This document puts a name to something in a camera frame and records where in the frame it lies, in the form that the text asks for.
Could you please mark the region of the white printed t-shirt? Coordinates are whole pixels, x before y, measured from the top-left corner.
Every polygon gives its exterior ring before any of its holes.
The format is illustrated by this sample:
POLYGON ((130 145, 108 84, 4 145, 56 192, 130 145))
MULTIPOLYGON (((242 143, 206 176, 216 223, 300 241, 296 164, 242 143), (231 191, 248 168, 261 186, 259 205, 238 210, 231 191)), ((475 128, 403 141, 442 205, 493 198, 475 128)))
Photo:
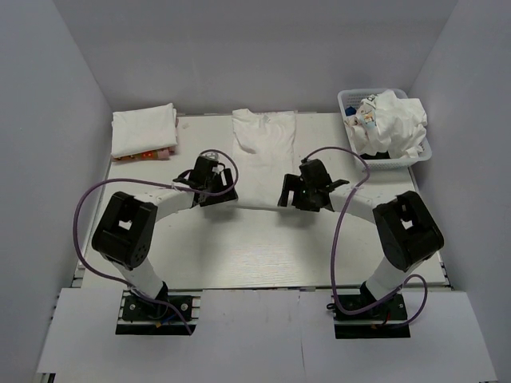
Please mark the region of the white printed t-shirt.
POLYGON ((347 134, 359 155, 387 154, 396 160, 423 152, 428 120, 418 98, 400 98, 388 89, 364 97, 345 113, 347 134))

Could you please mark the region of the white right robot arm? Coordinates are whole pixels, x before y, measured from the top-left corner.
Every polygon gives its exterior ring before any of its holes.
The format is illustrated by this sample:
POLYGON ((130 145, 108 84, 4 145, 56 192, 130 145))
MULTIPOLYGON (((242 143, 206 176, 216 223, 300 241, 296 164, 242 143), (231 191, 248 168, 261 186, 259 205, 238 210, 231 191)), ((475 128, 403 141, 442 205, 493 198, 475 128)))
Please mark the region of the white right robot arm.
POLYGON ((388 202, 377 203, 359 194, 363 184, 333 180, 319 159, 304 160, 299 174, 286 174, 278 206, 300 211, 327 210, 339 214, 331 245, 330 278, 334 304, 346 316, 365 314, 379 318, 387 312, 390 300, 417 275, 414 271, 444 247, 445 240, 421 196, 406 191, 388 202), (383 259, 361 285, 360 306, 345 307, 337 295, 335 263, 341 226, 346 215, 372 223, 378 232, 383 259))

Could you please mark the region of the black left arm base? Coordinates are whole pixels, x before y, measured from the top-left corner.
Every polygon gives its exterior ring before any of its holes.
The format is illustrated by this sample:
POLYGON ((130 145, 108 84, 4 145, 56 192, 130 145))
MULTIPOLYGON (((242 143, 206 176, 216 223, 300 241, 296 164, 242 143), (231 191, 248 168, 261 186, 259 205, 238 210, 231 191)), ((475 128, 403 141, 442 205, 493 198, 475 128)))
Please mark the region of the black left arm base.
POLYGON ((175 310, 155 305, 124 291, 121 299, 116 335, 137 336, 190 336, 198 323, 200 296, 197 293, 169 292, 168 302, 175 310))

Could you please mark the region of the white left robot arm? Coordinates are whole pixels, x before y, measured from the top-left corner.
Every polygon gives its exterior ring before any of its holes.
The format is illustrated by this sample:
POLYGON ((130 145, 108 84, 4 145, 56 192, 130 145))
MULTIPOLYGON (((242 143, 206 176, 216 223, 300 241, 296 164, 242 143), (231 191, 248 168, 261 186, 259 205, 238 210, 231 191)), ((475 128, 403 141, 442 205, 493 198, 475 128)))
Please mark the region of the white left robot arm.
POLYGON ((180 211, 238 199, 236 166, 228 168, 218 156, 197 157, 194 168, 168 185, 154 185, 143 194, 117 191, 110 197, 92 238, 92 248, 112 263, 126 286, 142 297, 141 309, 150 318, 168 311, 168 287, 149 261, 156 223, 180 211))

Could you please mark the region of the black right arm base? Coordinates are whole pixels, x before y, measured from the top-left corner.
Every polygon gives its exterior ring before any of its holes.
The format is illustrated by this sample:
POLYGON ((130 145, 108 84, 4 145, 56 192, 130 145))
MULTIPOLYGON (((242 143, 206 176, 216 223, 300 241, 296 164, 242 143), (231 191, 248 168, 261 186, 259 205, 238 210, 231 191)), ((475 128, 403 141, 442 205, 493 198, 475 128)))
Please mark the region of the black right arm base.
POLYGON ((408 319, 401 294, 357 315, 342 313, 334 301, 327 304, 327 310, 333 314, 335 338, 338 340, 410 338, 410 327, 401 326, 408 319))

